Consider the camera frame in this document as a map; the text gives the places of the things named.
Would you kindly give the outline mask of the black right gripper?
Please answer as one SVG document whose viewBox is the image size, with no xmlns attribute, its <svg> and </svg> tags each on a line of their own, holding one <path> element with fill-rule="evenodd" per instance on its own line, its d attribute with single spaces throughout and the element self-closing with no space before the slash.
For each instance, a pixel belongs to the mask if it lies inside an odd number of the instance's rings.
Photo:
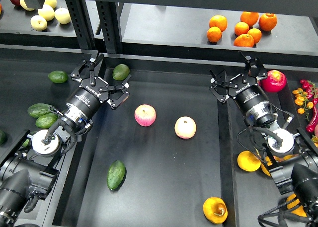
<svg viewBox="0 0 318 227">
<path fill-rule="evenodd" d="M 215 76 L 209 70 L 212 76 L 209 90 L 220 103 L 232 99 L 243 115 L 265 115 L 269 100 L 257 82 L 268 77 L 267 71 L 260 58 L 245 56 L 242 51 L 238 53 L 244 59 L 243 74 L 229 78 L 226 74 Z"/>
</svg>

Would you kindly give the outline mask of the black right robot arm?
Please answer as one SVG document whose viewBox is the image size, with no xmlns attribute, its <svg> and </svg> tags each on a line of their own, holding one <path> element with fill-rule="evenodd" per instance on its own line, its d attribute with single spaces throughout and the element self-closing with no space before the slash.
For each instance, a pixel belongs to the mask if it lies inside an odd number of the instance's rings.
<svg viewBox="0 0 318 227">
<path fill-rule="evenodd" d="M 268 75 L 260 58 L 245 56 L 245 67 L 234 77 L 225 71 L 211 74 L 209 90 L 221 103 L 232 99 L 242 115 L 250 141 L 261 134 L 264 143 L 251 154 L 272 177 L 280 194 L 295 196 L 284 204 L 260 215 L 261 226 L 285 227 L 286 220 L 318 225 L 318 149 L 305 130 L 288 131 L 294 114 L 269 101 L 260 86 Z"/>
</svg>

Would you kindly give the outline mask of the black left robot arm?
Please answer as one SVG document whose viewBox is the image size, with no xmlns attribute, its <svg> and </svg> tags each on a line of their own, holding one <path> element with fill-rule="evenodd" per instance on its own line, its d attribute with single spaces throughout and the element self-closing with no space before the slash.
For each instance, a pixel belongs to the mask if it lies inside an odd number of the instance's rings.
<svg viewBox="0 0 318 227">
<path fill-rule="evenodd" d="M 54 165 L 90 131 L 101 105 L 107 103 L 114 110 L 129 97 L 130 72 L 115 85 L 95 74 L 103 59 L 104 55 L 99 54 L 81 60 L 70 74 L 79 86 L 67 99 L 66 109 L 48 109 L 56 121 L 35 134 L 23 131 L 13 147 L 0 156 L 2 227 L 14 226 L 21 212 L 33 211 L 39 200 L 47 198 L 59 175 Z"/>
</svg>

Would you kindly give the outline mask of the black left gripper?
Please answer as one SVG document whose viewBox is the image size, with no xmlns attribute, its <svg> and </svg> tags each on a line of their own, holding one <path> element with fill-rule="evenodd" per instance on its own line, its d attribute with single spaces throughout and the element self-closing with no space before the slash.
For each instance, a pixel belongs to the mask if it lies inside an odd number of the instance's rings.
<svg viewBox="0 0 318 227">
<path fill-rule="evenodd" d="M 69 109 L 76 107 L 83 114 L 95 114 L 102 104 L 107 103 L 115 110 L 129 97 L 128 81 L 132 75 L 128 75 L 119 85 L 109 85 L 102 78 L 95 77 L 94 69 L 103 58 L 104 55 L 99 54 L 96 59 L 82 60 L 71 72 L 71 79 L 80 82 L 80 85 L 66 101 Z M 89 78 L 83 79 L 80 74 L 86 68 Z"/>
</svg>

